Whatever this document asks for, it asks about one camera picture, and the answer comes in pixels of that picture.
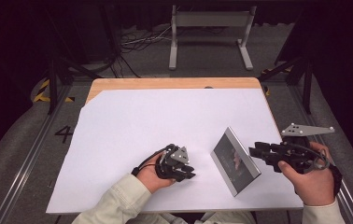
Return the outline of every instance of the black curtain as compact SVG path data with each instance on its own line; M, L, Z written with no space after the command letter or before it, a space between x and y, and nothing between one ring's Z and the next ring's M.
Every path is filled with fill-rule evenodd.
M47 64L20 9L0 0L0 140L32 106L31 90Z
M275 63L287 62L303 54L313 54L328 38L329 25L324 21L328 22L333 4L308 6L301 8L301 11Z
M353 146L353 1L338 1L334 8L329 38L314 58L314 73Z

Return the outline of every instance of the metal bracket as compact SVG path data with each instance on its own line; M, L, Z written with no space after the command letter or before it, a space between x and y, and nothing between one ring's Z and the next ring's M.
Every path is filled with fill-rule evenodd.
M334 128L321 128L314 126L305 126L291 123L291 125L281 132L282 136L308 136L322 133L334 133Z
M178 151L171 154L171 158L176 161L189 164L188 151L185 147L180 148Z

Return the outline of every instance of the number 4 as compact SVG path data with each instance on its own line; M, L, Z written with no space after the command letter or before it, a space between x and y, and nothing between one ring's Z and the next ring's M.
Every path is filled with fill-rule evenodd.
M54 135L60 135L60 136L63 136L64 137L64 140L63 140L63 144L66 142L66 138L69 136L69 135L73 135L74 133L70 133L69 131L71 130L71 127L69 126L65 126L63 127L60 131L58 131L57 133L55 133Z

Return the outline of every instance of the silver frame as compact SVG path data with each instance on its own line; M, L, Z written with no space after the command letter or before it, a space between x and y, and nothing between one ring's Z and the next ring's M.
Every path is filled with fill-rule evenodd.
M251 177L252 177L252 181L255 180L261 174L261 171L259 170L258 166L255 164L252 158L247 154L247 151L245 150L241 142L238 140L237 136L235 135L231 127L228 127L224 134L226 134L228 140L232 143L234 149L237 151L244 165L248 168L249 173L251 174ZM215 149L211 152L211 157L214 160L215 164L217 165L220 171L220 174L222 175L224 181L226 182L227 187L229 188L232 195L235 197L241 191L237 191L237 189L234 187L226 171L223 169L223 166L220 163L217 157L217 154L215 153Z

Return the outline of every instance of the metal frame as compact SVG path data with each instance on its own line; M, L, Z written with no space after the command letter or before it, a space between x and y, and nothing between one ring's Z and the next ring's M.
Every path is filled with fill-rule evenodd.
M252 22L255 17L256 7L251 7L250 11L177 11L173 5L171 29L171 51L170 70L177 69L177 27L178 26L233 26L244 27L244 36L237 39L243 62L247 70L252 70L253 65L247 52L247 40Z
M240 159L243 161L244 165L249 170L249 173L251 174L250 182L254 181L259 175L261 175L261 171L256 166L255 162L248 156L247 151L244 149L243 145L238 140L237 136L234 134L231 127L228 127L226 129L225 133L223 134L223 136L221 138L223 138L225 135L226 135L227 139L229 140L229 142L234 147L235 151L240 156ZM214 160L214 163L217 165L218 170L219 170L220 174L222 175L224 181L226 182L227 187L229 188L232 195L235 197L240 191L237 191L237 189L234 187L234 184L232 183L229 176L227 175L226 171L224 170L223 165L221 164L221 162L215 152L215 150L218 150L218 148L219 148L219 145L217 145L216 148L211 152L211 157Z

